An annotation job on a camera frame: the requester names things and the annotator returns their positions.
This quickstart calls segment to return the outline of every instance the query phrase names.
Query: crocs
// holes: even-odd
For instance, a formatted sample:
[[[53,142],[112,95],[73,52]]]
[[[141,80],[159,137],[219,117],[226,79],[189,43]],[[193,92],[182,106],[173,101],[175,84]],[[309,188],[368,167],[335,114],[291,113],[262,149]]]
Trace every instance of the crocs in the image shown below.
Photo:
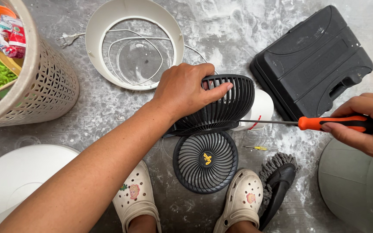
[[[141,160],[113,198],[117,215],[122,222],[123,233],[129,229],[132,219],[140,215],[151,215],[161,233],[158,209],[153,199],[152,184],[146,163]]]
[[[213,233],[224,233],[240,221],[251,221],[259,228],[259,211],[263,200],[263,186],[256,173],[249,169],[238,171],[230,183],[224,212],[215,224]]]

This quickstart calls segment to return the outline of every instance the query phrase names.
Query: snack package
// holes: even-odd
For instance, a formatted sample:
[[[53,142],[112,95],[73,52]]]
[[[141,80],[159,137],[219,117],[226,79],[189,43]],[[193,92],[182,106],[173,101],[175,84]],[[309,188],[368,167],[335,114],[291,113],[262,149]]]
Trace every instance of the snack package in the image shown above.
[[[8,15],[0,18],[0,51],[10,58],[23,58],[25,35],[22,21]]]
[[[25,55],[25,34],[22,23],[16,24],[12,23],[13,30],[9,36],[8,50],[9,54],[7,55],[10,58],[23,58]]]

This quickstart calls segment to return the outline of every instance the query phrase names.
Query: right hand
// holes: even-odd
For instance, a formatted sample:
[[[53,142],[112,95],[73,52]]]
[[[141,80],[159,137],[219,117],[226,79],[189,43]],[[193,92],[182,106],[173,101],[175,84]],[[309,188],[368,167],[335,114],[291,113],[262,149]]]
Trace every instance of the right hand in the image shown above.
[[[175,121],[192,114],[221,99],[233,87],[232,83],[225,82],[210,90],[207,85],[202,88],[202,79],[214,71],[211,63],[172,66],[163,72],[151,102],[166,108],[166,114],[173,115]]]
[[[363,93],[342,104],[331,117],[345,117],[354,113],[369,115],[373,118],[373,93]],[[325,123],[324,130],[337,140],[373,157],[373,135],[364,134],[338,123]]]

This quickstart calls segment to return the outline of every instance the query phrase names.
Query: fan grille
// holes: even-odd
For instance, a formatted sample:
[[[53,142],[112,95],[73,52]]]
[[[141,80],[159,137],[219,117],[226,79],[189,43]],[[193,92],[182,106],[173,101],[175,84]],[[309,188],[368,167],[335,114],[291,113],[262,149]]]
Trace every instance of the fan grille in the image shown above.
[[[238,121],[253,105],[254,83],[245,76],[223,74],[205,77],[201,86],[204,89],[213,89],[225,82],[231,82],[234,86],[224,97],[194,114],[179,119],[164,137],[202,135],[236,128]]]
[[[227,186],[237,171],[237,147],[226,132],[182,137],[173,165],[185,188],[199,194],[215,193]]]

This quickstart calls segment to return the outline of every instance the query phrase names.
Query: black tool case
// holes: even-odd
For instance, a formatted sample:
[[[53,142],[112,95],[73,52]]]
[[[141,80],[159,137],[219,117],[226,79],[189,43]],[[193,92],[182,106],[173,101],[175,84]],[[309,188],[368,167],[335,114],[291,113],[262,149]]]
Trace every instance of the black tool case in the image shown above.
[[[373,63],[336,7],[327,6],[258,53],[250,70],[282,118],[298,121],[329,111]]]

